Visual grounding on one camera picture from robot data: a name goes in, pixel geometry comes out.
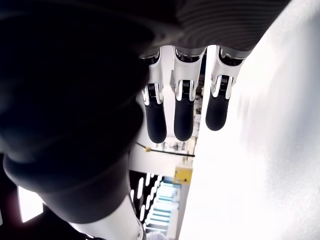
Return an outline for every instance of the black fingertip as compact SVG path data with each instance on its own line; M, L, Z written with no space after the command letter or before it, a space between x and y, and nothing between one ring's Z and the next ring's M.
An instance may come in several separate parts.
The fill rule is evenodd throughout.
M192 136L194 130L194 103L188 98L181 101L175 99L174 135L180 141L186 141Z
M222 129L227 120L229 99L224 95L213 97L210 92L208 107L206 110L205 123L212 131Z
M164 103L150 102L149 106L145 106L145 114L150 140L156 144L162 143L167 137Z

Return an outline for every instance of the yellow sign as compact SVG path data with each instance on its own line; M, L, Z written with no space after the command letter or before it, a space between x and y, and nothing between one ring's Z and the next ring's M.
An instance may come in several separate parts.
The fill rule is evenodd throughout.
M192 176L192 168L184 166L176 166L173 182L176 184L190 184Z

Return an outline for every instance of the robotic finger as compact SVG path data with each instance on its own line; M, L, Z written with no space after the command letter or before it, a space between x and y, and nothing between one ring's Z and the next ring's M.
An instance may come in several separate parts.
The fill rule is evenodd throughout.
M250 53L251 51L216 46L210 97L205 117L206 125L210 130L218 131L225 125L232 87Z
M167 136L161 47L152 49L152 51L149 50L147 56L140 56L140 59L149 65L149 82L142 90L147 131L150 140L159 144L162 143Z
M175 111L174 134L180 141L188 140L194 128L194 103L199 83L201 62L206 47L188 49L173 47Z

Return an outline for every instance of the black fabric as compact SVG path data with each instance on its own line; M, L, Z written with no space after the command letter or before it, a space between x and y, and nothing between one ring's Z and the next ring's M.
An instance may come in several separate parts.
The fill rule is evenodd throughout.
M148 66L138 56L163 45L251 50L288 2L1 1L6 174L66 221L107 216L128 193L127 167L120 163L142 124L134 99L147 83Z

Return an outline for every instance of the white wall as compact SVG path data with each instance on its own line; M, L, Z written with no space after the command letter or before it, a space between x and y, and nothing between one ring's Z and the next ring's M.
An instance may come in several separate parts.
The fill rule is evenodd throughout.
M294 0L244 63L224 128L202 117L180 240L319 239L319 12Z
M173 69L173 48L172 46L164 46L162 47L162 74L164 84L163 105L168 137L173 137L175 135L175 94L170 87L171 71ZM137 101L145 112L145 106L141 93L137 96ZM155 146L148 136L146 118L143 119L143 125L136 141L148 147ZM144 173L151 172L157 175L173 177L175 175L176 165L180 161L182 161L182 156L158 152L145 152L141 146L135 145L130 154L130 169Z

